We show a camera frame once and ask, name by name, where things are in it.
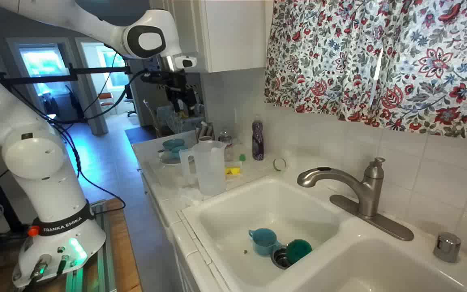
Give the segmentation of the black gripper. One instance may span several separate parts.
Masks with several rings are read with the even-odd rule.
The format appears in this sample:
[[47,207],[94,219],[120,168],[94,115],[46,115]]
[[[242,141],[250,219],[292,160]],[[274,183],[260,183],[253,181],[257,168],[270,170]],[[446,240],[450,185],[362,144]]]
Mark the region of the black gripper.
[[187,84],[184,73],[163,71],[161,82],[166,86],[166,95],[176,112],[187,108],[190,115],[195,115],[198,100],[193,87]]

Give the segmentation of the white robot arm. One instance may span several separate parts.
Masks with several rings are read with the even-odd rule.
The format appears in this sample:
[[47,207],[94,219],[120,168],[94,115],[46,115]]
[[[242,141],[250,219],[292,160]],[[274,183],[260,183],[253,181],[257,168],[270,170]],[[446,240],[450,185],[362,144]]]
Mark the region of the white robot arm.
[[[0,0],[0,8],[98,39],[130,58],[163,57],[172,71],[197,60],[182,52],[176,19],[148,9],[128,26],[111,24],[77,0]],[[85,198],[65,146],[52,125],[0,82],[2,159],[38,217],[20,250],[12,282],[28,288],[83,267],[107,240]]]

